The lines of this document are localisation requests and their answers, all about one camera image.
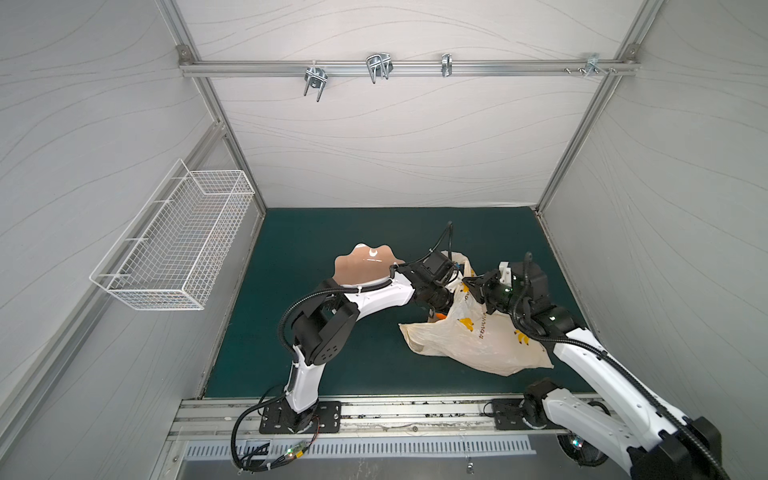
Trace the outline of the cream banana-print plastic bag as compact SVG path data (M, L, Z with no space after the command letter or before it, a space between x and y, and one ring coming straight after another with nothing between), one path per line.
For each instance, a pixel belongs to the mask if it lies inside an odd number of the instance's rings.
M401 324L409 349L422 356L448 357L475 370L511 376L526 369L552 369L545 347L529 339L503 313L488 314L475 301L462 279L475 274L468 257L455 252L458 278L449 284L454 302L447 317L422 323Z

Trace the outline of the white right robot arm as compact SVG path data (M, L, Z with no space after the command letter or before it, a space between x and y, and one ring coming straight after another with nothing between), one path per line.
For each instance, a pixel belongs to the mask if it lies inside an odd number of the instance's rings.
M531 423L553 423L620 465L633 479L725 479L722 436L706 418L691 418L648 388L570 312L555 305L548 279L527 254L463 280L490 313L539 342L578 373L604 402L589 405L549 380L531 386L524 409Z

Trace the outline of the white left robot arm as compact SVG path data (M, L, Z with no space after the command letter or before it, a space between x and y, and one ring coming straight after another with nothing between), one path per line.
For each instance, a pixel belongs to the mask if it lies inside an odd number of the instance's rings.
M289 307L279 332L290 329L281 343L291 352L291 371L282 398L263 408L261 434L298 434L313 425L322 432L339 430L340 404L319 400L326 364L347 343L356 323L378 312L423 303L446 314L453 303L448 285L461 270L450 253L430 250L404 262L390 247L358 244L334 262L333 276Z

